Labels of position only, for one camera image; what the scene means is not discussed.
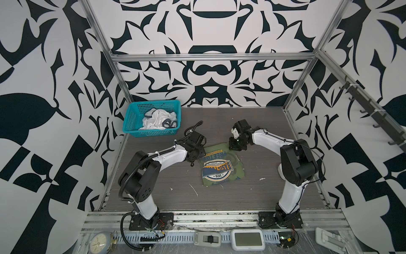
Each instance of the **white cloth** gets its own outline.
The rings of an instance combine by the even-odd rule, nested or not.
[[[177,126],[175,112],[168,113],[164,109],[157,109],[151,114],[152,110],[146,113],[146,116],[148,117],[143,119],[143,126],[139,128],[139,130],[165,130],[167,128],[174,128]]]

